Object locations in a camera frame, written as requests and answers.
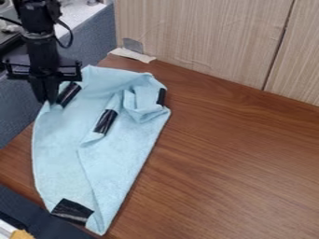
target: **black cable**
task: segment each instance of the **black cable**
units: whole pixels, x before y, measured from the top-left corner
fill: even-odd
[[[70,47],[72,46],[72,44],[73,44],[73,39],[74,39],[74,37],[73,37],[72,30],[71,30],[71,28],[70,28],[67,24],[65,24],[63,21],[61,21],[61,20],[58,19],[58,20],[56,20],[56,22],[57,22],[58,24],[60,24],[62,27],[64,27],[66,30],[68,30],[69,33],[70,33],[70,40],[69,40],[69,42],[68,42],[66,45],[62,44],[62,42],[58,39],[58,37],[55,36],[55,39],[56,39],[57,43],[59,44],[59,46],[62,47],[63,49],[68,49],[68,48],[70,48]]]
[[[0,16],[0,20],[8,21],[8,22],[11,22],[11,23],[13,23],[13,24],[16,24],[16,25],[22,26],[22,24],[21,24],[21,23],[19,23],[19,22],[17,22],[17,21],[13,21],[13,20],[8,19],[8,18],[5,18],[5,17],[1,17],[1,16]]]

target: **microfiber cloth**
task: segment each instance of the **microfiber cloth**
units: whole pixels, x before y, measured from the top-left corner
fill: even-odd
[[[65,108],[46,102],[37,116],[35,185],[53,215],[104,234],[171,111],[149,73],[87,66],[82,76]],[[103,134],[96,128],[109,110],[117,116]]]

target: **wooden wall panel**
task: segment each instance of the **wooden wall panel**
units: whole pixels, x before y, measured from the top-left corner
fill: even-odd
[[[261,89],[292,0],[117,0],[118,43]]]
[[[319,1],[297,0],[266,91],[319,105]]]

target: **wood grain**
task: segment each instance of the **wood grain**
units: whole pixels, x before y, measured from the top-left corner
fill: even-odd
[[[266,91],[319,105],[319,1],[297,0]]]
[[[173,111],[101,238],[319,238],[319,109],[178,66],[116,56],[151,72]],[[0,151],[0,182],[40,203],[31,127]]]
[[[117,0],[118,43],[159,60],[261,89],[292,0]]]

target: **light blue towel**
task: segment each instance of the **light blue towel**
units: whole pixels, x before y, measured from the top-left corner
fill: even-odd
[[[151,74],[94,66],[82,73],[72,102],[45,103],[35,121],[35,185],[49,211],[62,199],[81,204],[93,211],[86,227],[104,234],[171,111],[157,104],[165,86]],[[118,116],[106,135],[95,133],[106,109]]]

